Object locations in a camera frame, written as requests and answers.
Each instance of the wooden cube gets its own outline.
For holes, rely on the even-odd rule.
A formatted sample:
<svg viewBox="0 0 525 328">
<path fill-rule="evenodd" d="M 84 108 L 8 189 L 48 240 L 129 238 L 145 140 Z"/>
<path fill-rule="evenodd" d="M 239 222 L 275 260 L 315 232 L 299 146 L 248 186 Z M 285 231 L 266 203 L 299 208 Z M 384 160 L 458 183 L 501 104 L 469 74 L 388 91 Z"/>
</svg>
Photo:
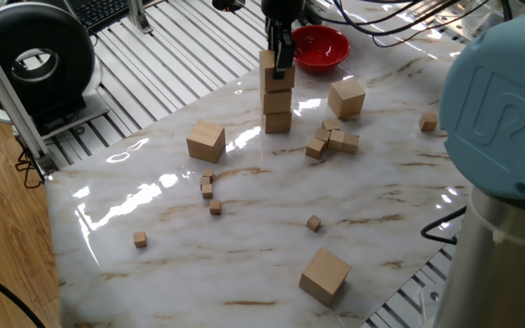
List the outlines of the wooden cube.
<svg viewBox="0 0 525 328">
<path fill-rule="evenodd" d="M 291 131 L 292 113 L 262 115 L 264 133 L 281 133 Z"/>
<path fill-rule="evenodd" d="M 435 113 L 424 113 L 418 121 L 418 126 L 423 132 L 434 131 L 437 127 L 438 118 Z"/>
<path fill-rule="evenodd" d="M 208 179 L 210 179 L 210 182 L 213 182 L 214 181 L 214 169 L 205 169 L 202 176 L 208 177 Z"/>
<path fill-rule="evenodd" d="M 319 228 L 321 228 L 321 219 L 313 215 L 307 220 L 307 228 L 311 229 L 313 232 L 317 232 Z"/>
<path fill-rule="evenodd" d="M 365 91 L 353 77 L 332 83 L 327 103 L 337 118 L 360 114 L 364 105 Z"/>
<path fill-rule="evenodd" d="M 327 147 L 333 150 L 342 150 L 344 147 L 345 133 L 338 130 L 333 130 L 329 136 Z"/>
<path fill-rule="evenodd" d="M 215 163 L 226 151 L 224 127 L 199 119 L 187 137 L 190 156 Z"/>
<path fill-rule="evenodd" d="M 305 149 L 305 155 L 312 159 L 321 159 L 321 155 L 324 153 L 325 141 L 313 138 Z"/>
<path fill-rule="evenodd" d="M 291 95 L 293 92 L 265 92 L 261 89 L 261 106 L 263 114 L 281 114 L 291 111 Z"/>
<path fill-rule="evenodd" d="M 214 196 L 214 190 L 211 184 L 201 186 L 201 196 L 205 200 L 211 200 L 211 198 Z"/>
<path fill-rule="evenodd" d="M 209 177 L 200 177 L 200 185 L 203 186 L 205 184 L 211 184 Z"/>
<path fill-rule="evenodd" d="M 266 92 L 287 91 L 295 85 L 295 65 L 287 69 L 284 79 L 273 78 L 274 71 L 274 51 L 264 50 L 259 53 L 261 89 Z"/>
<path fill-rule="evenodd" d="M 321 124 L 321 128 L 328 131 L 339 130 L 339 121 L 337 119 L 325 120 Z"/>
<path fill-rule="evenodd" d="M 133 241 L 135 242 L 135 247 L 143 248 L 147 246 L 147 235 L 145 231 L 135 232 L 133 235 Z"/>
<path fill-rule="evenodd" d="M 219 200 L 210 200 L 210 214 L 222 214 L 222 203 Z"/>
<path fill-rule="evenodd" d="M 357 143 L 359 140 L 360 136 L 346 133 L 344 136 L 344 145 L 342 145 L 342 151 L 354 155 L 357 152 Z"/>
<path fill-rule="evenodd" d="M 323 305 L 330 307 L 335 293 L 351 269 L 349 264 L 321 248 L 301 274 L 299 287 Z"/>
<path fill-rule="evenodd" d="M 318 128 L 317 132 L 315 132 L 315 138 L 327 142 L 331 134 L 332 133 L 326 129 Z"/>
</svg>

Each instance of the black cable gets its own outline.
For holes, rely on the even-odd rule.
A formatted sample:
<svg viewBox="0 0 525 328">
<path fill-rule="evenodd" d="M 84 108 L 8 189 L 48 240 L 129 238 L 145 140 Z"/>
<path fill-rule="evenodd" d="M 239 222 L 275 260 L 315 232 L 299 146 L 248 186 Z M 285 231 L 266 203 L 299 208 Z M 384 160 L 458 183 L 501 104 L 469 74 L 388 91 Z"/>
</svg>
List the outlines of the black cable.
<svg viewBox="0 0 525 328">
<path fill-rule="evenodd" d="M 501 0 L 501 6 L 503 7 L 503 21 L 507 22 L 511 20 L 514 15 L 511 13 L 511 5 L 508 0 Z"/>
<path fill-rule="evenodd" d="M 15 305 L 17 305 L 18 308 L 20 308 L 27 317 L 36 325 L 37 328 L 46 328 L 44 324 L 37 318 L 36 314 L 30 310 L 27 305 L 22 302 L 22 300 L 19 299 L 19 297 L 15 296 L 14 293 L 12 293 L 10 290 L 8 290 L 4 285 L 0 283 L 0 293 L 2 293 L 5 297 L 7 297 L 11 302 L 13 302 Z"/>
<path fill-rule="evenodd" d="M 428 239 L 428 240 L 431 240 L 431 241 L 440 241 L 440 242 L 445 242 L 445 243 L 448 243 L 448 244 L 451 244 L 451 245 L 457 245 L 457 241 L 455 241 L 455 240 L 450 240 L 450 239 L 447 239 L 447 238 L 442 238 L 442 237 L 429 235 L 428 232 L 433 230 L 434 228 L 438 227 L 442 223 L 449 222 L 449 221 L 454 220 L 454 219 L 460 217 L 461 215 L 465 214 L 465 210 L 466 209 L 467 209 L 467 206 L 463 206 L 462 208 L 452 212 L 451 214 L 448 214 L 448 216 L 440 218 L 440 219 L 438 219 L 438 220 L 428 224 L 425 228 L 423 228 L 423 230 L 420 231 L 420 235 L 423 236 L 424 238 Z"/>
<path fill-rule="evenodd" d="M 474 11 L 480 9 L 480 8 L 481 8 L 484 4 L 486 4 L 488 1 L 489 1 L 489 0 L 485 0 L 485 1 L 482 2 L 480 5 L 478 5 L 478 6 L 476 6 L 475 8 L 469 10 L 466 14 L 464 14 L 464 15 L 462 15 L 462 16 L 460 16 L 460 17 L 457 17 L 457 18 L 455 18 L 455 19 L 453 19 L 453 20 L 450 20 L 450 21 L 448 21 L 448 22 L 445 22 L 445 23 L 443 23 L 443 24 L 439 24 L 439 25 L 435 25 L 435 26 L 429 26 L 429 27 L 425 28 L 425 29 L 422 30 L 422 31 L 418 31 L 418 32 L 416 32 L 415 34 L 413 34 L 413 35 L 410 36 L 409 38 L 407 38 L 407 39 L 405 39 L 405 40 L 402 40 L 402 41 L 398 41 L 398 42 L 396 42 L 396 43 L 394 43 L 394 44 L 392 44 L 392 45 L 388 45 L 388 46 L 385 46 L 384 44 L 379 45 L 379 44 L 376 42 L 376 39 L 374 38 L 374 36 L 372 36 L 372 41 L 374 42 L 374 44 L 375 44 L 376 46 L 381 47 L 381 48 L 388 48 L 388 47 L 392 47 L 392 46 L 398 46 L 398 45 L 401 45 L 401 44 L 405 43 L 406 41 L 410 41 L 410 40 L 412 40 L 415 36 L 418 36 L 419 34 L 425 32 L 425 31 L 428 31 L 428 30 L 431 30 L 431 29 L 434 29 L 434 28 L 438 28 L 438 27 L 442 27 L 442 26 L 445 26 L 445 25 L 451 24 L 451 23 L 453 23 L 453 22 L 457 22 L 459 19 L 462 19 L 463 17 L 466 17 L 466 16 L 468 16 L 469 14 L 473 13 Z"/>
<path fill-rule="evenodd" d="M 382 17 L 380 19 L 377 19 L 377 20 L 374 20 L 374 21 L 370 21 L 370 22 L 365 22 L 365 23 L 355 23 L 357 26 L 367 26 L 367 25 L 372 25 L 372 24 L 376 24 L 376 23 L 381 23 L 381 22 L 384 22 L 396 15 L 399 15 L 399 14 L 402 14 L 403 12 L 405 12 L 408 8 L 411 8 L 415 5 L 418 5 L 422 0 L 413 0 L 410 4 L 408 5 L 405 5 L 403 6 L 402 8 L 396 10 L 394 13 L 388 15 L 388 16 L 385 16 L 385 17 Z M 347 22 L 341 22 L 341 21 L 335 21 L 333 19 L 328 19 L 328 18 L 323 18 L 323 17 L 320 17 L 321 19 L 323 19 L 325 22 L 329 22 L 329 23 L 335 23 L 335 24 L 340 24 L 340 25 L 349 25 Z"/>
<path fill-rule="evenodd" d="M 417 19 L 416 21 L 414 21 L 413 23 L 411 24 L 408 24 L 408 25 L 405 25 L 405 26 L 402 26 L 402 27 L 399 27 L 399 28 L 396 28 L 394 30 L 391 30 L 391 31 L 385 31 L 385 32 L 376 32 L 376 31 L 370 31 L 370 30 L 367 30 L 363 27 L 360 27 L 360 26 L 357 26 L 349 17 L 348 15 L 345 13 L 344 11 L 344 8 L 341 4 L 341 0 L 334 0 L 334 4 L 335 6 L 337 7 L 337 9 L 339 10 L 340 14 L 342 14 L 342 16 L 344 17 L 344 20 L 353 28 L 355 28 L 356 30 L 364 33 L 364 34 L 367 34 L 369 36 L 390 36 L 390 35 L 393 35 L 395 33 L 398 33 L 398 32 L 402 32 L 402 31 L 406 31 L 408 30 L 408 28 L 412 27 L 412 26 L 416 26 L 418 24 L 420 24 L 421 22 L 423 21 L 426 21 L 427 19 L 429 19 L 430 17 L 432 17 L 433 15 L 435 15 L 436 13 L 439 13 L 440 11 L 454 5 L 455 3 L 457 3 L 459 0 L 449 0 L 447 1 L 445 4 L 441 5 L 440 7 L 432 10 L 430 13 L 420 17 L 419 19 Z"/>
</svg>

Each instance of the red bowl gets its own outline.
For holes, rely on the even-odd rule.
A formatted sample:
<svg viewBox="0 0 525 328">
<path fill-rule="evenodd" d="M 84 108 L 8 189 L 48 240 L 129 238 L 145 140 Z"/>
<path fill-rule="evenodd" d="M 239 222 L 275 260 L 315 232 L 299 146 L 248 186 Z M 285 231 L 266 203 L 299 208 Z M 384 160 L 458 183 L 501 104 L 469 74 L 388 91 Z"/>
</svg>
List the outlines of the red bowl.
<svg viewBox="0 0 525 328">
<path fill-rule="evenodd" d="M 339 31 L 327 26 L 303 26 L 293 31 L 297 44 L 295 62 L 308 73 L 334 69 L 350 53 L 350 42 Z"/>
</svg>

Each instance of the wooden floor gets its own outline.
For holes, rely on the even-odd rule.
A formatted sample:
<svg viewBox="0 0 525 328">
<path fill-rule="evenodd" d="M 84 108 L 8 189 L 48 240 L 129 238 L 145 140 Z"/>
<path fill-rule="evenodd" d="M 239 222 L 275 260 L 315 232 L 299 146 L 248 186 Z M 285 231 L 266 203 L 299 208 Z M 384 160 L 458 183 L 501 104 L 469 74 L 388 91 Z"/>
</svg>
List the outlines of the wooden floor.
<svg viewBox="0 0 525 328">
<path fill-rule="evenodd" d="M 11 126 L 0 123 L 0 282 L 21 298 L 46 327 L 58 327 L 58 283 L 47 217 L 46 191 L 24 188 L 14 165 L 21 148 Z M 30 172 L 31 183 L 37 173 Z M 33 327 L 0 294 L 0 327 Z"/>
</svg>

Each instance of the marble tabletop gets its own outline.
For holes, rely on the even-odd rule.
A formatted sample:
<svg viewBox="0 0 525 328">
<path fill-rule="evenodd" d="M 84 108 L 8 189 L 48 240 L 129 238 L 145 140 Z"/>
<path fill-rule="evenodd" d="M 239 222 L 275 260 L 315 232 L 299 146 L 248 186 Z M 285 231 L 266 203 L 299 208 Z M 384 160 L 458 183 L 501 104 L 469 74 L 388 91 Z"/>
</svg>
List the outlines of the marble tabletop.
<svg viewBox="0 0 525 328">
<path fill-rule="evenodd" d="M 387 10 L 362 5 L 373 8 L 367 17 Z M 462 45 L 423 34 L 380 49 L 338 28 L 350 57 L 323 76 L 297 71 L 290 133 L 261 133 L 251 72 L 54 174 L 46 192 L 60 294 L 79 321 L 357 327 L 442 246 L 419 231 L 464 205 L 468 183 L 448 158 L 445 133 L 421 133 L 417 121 L 438 111 Z M 341 122 L 360 136 L 358 153 L 306 157 L 322 120 L 335 118 L 326 104 L 331 83 L 350 76 L 366 91 L 361 115 Z M 185 138 L 200 118 L 226 129 L 227 154 L 215 165 L 188 156 Z M 201 198 L 207 168 L 220 217 Z M 317 233 L 305 227 L 312 215 L 323 220 Z M 455 232 L 446 228 L 438 232 Z M 135 248 L 136 231 L 147 233 L 147 248 Z M 329 308 L 298 287 L 321 247 L 352 266 Z"/>
</svg>

